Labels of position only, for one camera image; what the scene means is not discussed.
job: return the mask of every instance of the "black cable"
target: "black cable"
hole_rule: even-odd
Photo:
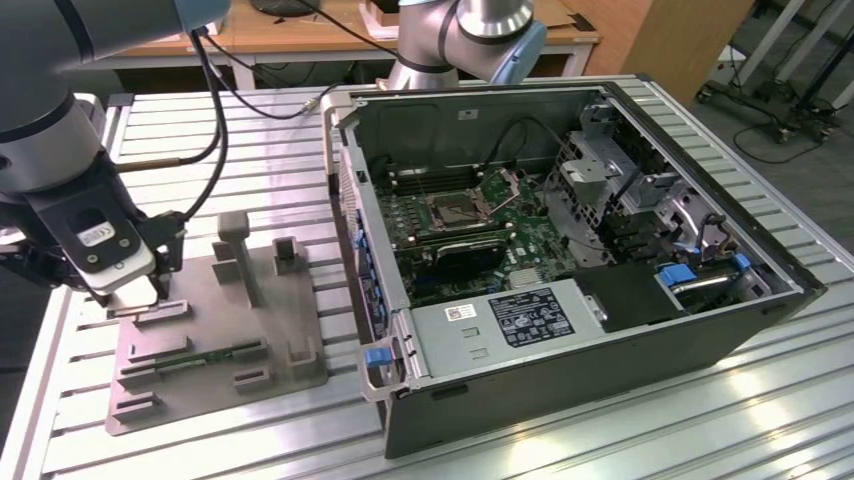
[[[289,86],[300,87],[308,81],[308,79],[311,78],[311,74],[315,73],[316,69],[318,69],[318,62],[314,62],[311,64],[311,67],[308,67],[308,72],[306,73],[306,76],[303,76],[303,79],[299,82],[292,83]]]
[[[738,76],[738,68],[735,68],[735,47],[733,46],[733,44],[728,45],[730,48],[730,65],[733,67],[733,73],[735,74],[735,76],[733,77],[733,81],[735,82],[735,87],[738,88],[738,91],[741,93],[745,93],[745,86],[742,85],[742,79]]]
[[[551,138],[554,139],[554,141],[558,143],[558,145],[567,149],[571,150],[570,146],[567,145],[567,143],[563,141],[563,139],[560,138],[560,135],[558,135],[558,132],[555,132],[555,130],[546,125],[546,123],[536,117],[531,116],[531,115],[524,115],[522,117],[518,117],[515,119],[512,119],[510,122],[507,122],[507,124],[504,125],[504,128],[502,129],[500,133],[498,134],[498,138],[495,140],[495,144],[492,145],[492,149],[490,150],[490,154],[486,157],[486,160],[483,162],[483,165],[480,167],[482,170],[486,170],[488,168],[488,166],[492,164],[492,162],[495,161],[495,158],[498,157],[498,152],[500,150],[502,144],[504,143],[504,140],[507,139],[507,136],[510,135],[510,132],[512,130],[512,128],[519,125],[522,122],[531,122],[535,125],[538,125],[551,136]]]
[[[17,375],[27,373],[29,365],[0,366],[0,375]]]
[[[259,64],[259,65],[263,65],[263,66],[264,66],[264,68],[268,68],[269,70],[275,70],[276,72],[281,72],[281,71],[284,71],[284,70],[285,70],[291,65],[293,65],[293,64],[292,64],[292,63],[285,63],[285,64],[284,64],[284,65],[281,65],[280,67],[271,67],[271,66],[269,66],[269,65],[267,65],[267,64]]]
[[[213,46],[213,48],[219,51],[219,53],[221,53],[223,55],[225,55],[225,57],[228,57],[231,59],[232,62],[235,62],[237,65],[240,65],[243,68],[245,68],[247,70],[249,70],[253,73],[257,73],[259,75],[265,75],[268,78],[273,78],[277,82],[280,82],[281,84],[284,84],[285,86],[288,85],[288,82],[285,82],[275,73],[272,73],[269,70],[284,70],[284,68],[287,68],[287,66],[289,64],[285,64],[284,67],[281,67],[280,69],[276,69],[268,65],[264,64],[257,64],[257,65],[249,65],[248,63],[245,63],[243,60],[240,60],[235,54],[232,54],[228,50],[225,50],[225,48],[223,48],[223,46],[216,42],[216,40],[213,40],[211,38],[211,36],[208,34],[201,35],[204,37],[204,39],[208,41],[208,43]]]
[[[252,110],[255,113],[257,113],[260,116],[271,118],[273,120],[292,120],[296,117],[299,117],[300,115],[306,115],[315,107],[315,105],[318,104],[318,102],[320,102],[320,99],[323,98],[323,96],[330,93],[332,91],[332,89],[338,88],[342,86],[340,83],[334,83],[332,85],[330,85],[328,87],[326,87],[323,89],[323,91],[320,92],[320,94],[314,97],[311,100],[308,100],[308,102],[306,102],[306,104],[300,107],[299,110],[296,110],[296,112],[289,113],[287,115],[273,115],[272,113],[267,113],[264,112],[260,108],[257,108],[255,105],[252,105],[245,98],[243,98],[243,96],[237,93],[236,89],[228,85],[228,82],[225,82],[225,79],[221,76],[216,76],[216,78],[219,79],[219,83],[223,84],[223,86],[225,87],[225,89],[231,92],[231,94],[235,96],[235,98],[237,99],[237,101],[245,106],[245,108],[248,108],[249,110]]]
[[[614,211],[614,207],[616,207],[616,204],[619,203],[619,199],[623,198],[623,195],[626,195],[626,192],[628,191],[628,187],[631,187],[631,184],[635,183],[635,180],[638,180],[638,177],[640,176],[642,173],[643,173],[643,169],[640,168],[640,166],[638,166],[638,168],[635,168],[631,174],[628,175],[628,178],[626,179],[626,183],[623,183],[623,185],[619,187],[616,194],[610,198],[608,202],[604,204],[604,208],[602,209],[602,218],[599,219],[598,226],[602,226],[602,222],[604,222],[604,217],[607,217]]]
[[[303,6],[306,6],[306,8],[311,9],[312,12],[315,12],[318,15],[320,15],[323,18],[326,18],[330,23],[332,23],[338,28],[340,28],[342,30],[344,30],[350,35],[352,35],[355,38],[358,38],[359,40],[362,40],[364,43],[367,43],[368,45],[371,45],[374,48],[382,50],[383,52],[386,52],[387,54],[390,54],[392,57],[395,57],[396,59],[400,58],[400,56],[398,55],[398,52],[395,52],[394,50],[391,50],[390,48],[383,47],[379,43],[376,43],[374,40],[363,37],[362,35],[359,35],[356,32],[354,32],[347,25],[344,25],[342,22],[339,22],[335,17],[332,17],[328,13],[326,13],[323,10],[320,10],[318,7],[315,7],[311,3],[308,3],[306,0],[295,0],[297,3],[303,4]]]
[[[825,5],[825,8],[822,8],[822,11],[819,12],[818,17],[815,17],[817,21],[821,20],[821,18],[825,16],[827,9],[834,3],[837,3],[837,0],[830,0],[830,2],[827,2],[827,5]],[[779,67],[782,67],[783,63],[786,63],[786,60],[789,60],[789,55],[791,55],[791,51],[794,50],[795,46],[803,41],[803,39],[810,34],[810,32],[811,30],[807,30],[806,32],[803,32],[803,35],[801,35],[801,37],[798,37],[798,39],[791,43],[791,45],[789,45],[789,48],[786,49],[786,53],[783,54],[783,58],[781,58],[779,62],[777,62],[777,65],[774,65],[774,69],[771,70],[774,77],[777,77],[777,72],[779,70]]]
[[[208,84],[208,90],[211,91],[211,99],[213,100],[213,110],[216,111],[216,123],[217,129],[220,131],[220,148],[219,148],[219,158],[216,160],[216,165],[213,167],[213,173],[211,174],[211,178],[208,179],[208,183],[204,186],[204,190],[196,198],[192,206],[184,213],[181,219],[187,222],[189,219],[199,213],[204,202],[207,202],[211,197],[211,193],[213,192],[213,188],[216,187],[216,183],[223,175],[223,170],[225,168],[225,160],[228,158],[228,123],[225,122],[225,109],[223,108],[223,101],[219,96],[219,88],[216,86],[215,74],[211,68],[211,61],[208,59],[208,54],[204,51],[204,47],[201,46],[201,39],[199,37],[199,30],[193,30],[189,33],[189,41],[192,42],[192,47],[196,50],[196,54],[199,55],[199,60],[201,61],[201,71],[204,72],[204,79]]]
[[[802,156],[803,156],[803,155],[806,155],[807,153],[810,153],[810,152],[813,152],[813,151],[818,150],[818,149],[825,145],[823,143],[819,143],[819,144],[818,144],[818,145],[815,145],[814,147],[810,147],[810,148],[805,149],[803,151],[798,152],[797,154],[791,155],[790,157],[786,157],[783,160],[778,160],[778,161],[766,160],[765,158],[761,158],[761,157],[755,156],[753,153],[750,153],[750,152],[745,149],[745,147],[738,143],[738,138],[739,138],[745,133],[747,133],[750,130],[755,130],[755,129],[758,129],[758,128],[765,128],[765,127],[769,127],[769,126],[771,126],[771,125],[775,125],[775,123],[774,123],[774,122],[769,122],[769,123],[762,123],[762,124],[759,124],[759,125],[753,125],[753,126],[750,126],[750,127],[745,128],[745,129],[739,130],[739,131],[735,133],[735,135],[733,135],[733,144],[735,145],[735,148],[738,148],[738,149],[742,151],[742,153],[743,153],[745,155],[747,155],[750,158],[753,158],[757,162],[759,162],[759,163],[765,163],[765,164],[769,164],[769,165],[782,165],[782,164],[789,163],[789,162],[791,162],[793,160],[798,159],[799,157],[802,157]]]

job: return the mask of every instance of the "white label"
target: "white label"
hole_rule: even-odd
[[[109,222],[104,222],[77,234],[80,243],[83,243],[87,247],[100,245],[115,236],[116,229],[112,228],[112,224]]]
[[[456,320],[464,320],[466,318],[478,316],[475,306],[471,303],[468,305],[458,305],[456,307],[446,308],[444,314],[448,317],[448,322],[455,322]]]
[[[478,119],[478,110],[460,110],[456,114],[458,120],[476,120]]]

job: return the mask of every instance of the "circuit board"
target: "circuit board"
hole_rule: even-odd
[[[535,189],[503,168],[463,190],[379,197],[412,306],[550,282],[576,266]]]

